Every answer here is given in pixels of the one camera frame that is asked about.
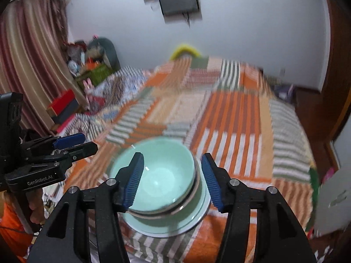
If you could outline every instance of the striped curtain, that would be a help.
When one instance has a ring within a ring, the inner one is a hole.
[[[72,88],[85,102],[66,65],[62,48],[67,41],[65,0],[16,0],[0,17],[0,94],[24,94],[22,128],[50,134],[47,106]]]

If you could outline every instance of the blanket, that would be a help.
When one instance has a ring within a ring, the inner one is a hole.
[[[210,152],[218,166],[249,187],[277,187],[306,227],[313,207],[311,149],[294,107],[274,97],[257,68],[212,57],[157,67],[95,138],[97,154],[75,164],[65,189],[99,185],[125,149],[156,136],[181,140],[198,158]],[[226,217],[211,204],[197,226],[170,238],[145,236],[122,220],[120,225],[127,250],[146,261],[212,263]],[[93,214],[89,224],[94,232]],[[252,210],[247,262],[253,259],[256,224]]]

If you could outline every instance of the silver screw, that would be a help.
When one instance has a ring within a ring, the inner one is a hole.
[[[278,190],[277,190],[276,187],[270,186],[268,188],[268,192],[271,193],[271,194],[276,194],[278,192]]]
[[[70,187],[69,189],[68,189],[68,192],[70,193],[70,194],[74,194],[75,192],[77,192],[78,191],[78,187],[77,186],[72,186],[72,187]]]
[[[230,179],[229,184],[232,186],[239,186],[240,181],[238,179]]]
[[[115,178],[110,178],[106,181],[106,184],[109,186],[113,186],[114,184],[116,184],[116,179]]]

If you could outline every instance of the mint green bowl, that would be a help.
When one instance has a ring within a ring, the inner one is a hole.
[[[130,209],[140,214],[165,212],[181,202],[195,178],[194,158],[179,141],[167,137],[143,140],[124,151],[109,173],[129,165],[135,152],[144,155],[145,168]]]

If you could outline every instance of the stack of dishes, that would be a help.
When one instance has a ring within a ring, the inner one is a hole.
[[[126,223],[152,237],[175,236],[193,228],[211,201],[201,162],[179,141],[156,137],[124,151],[109,177],[128,166],[135,152],[144,155],[145,167],[134,203],[123,214]]]

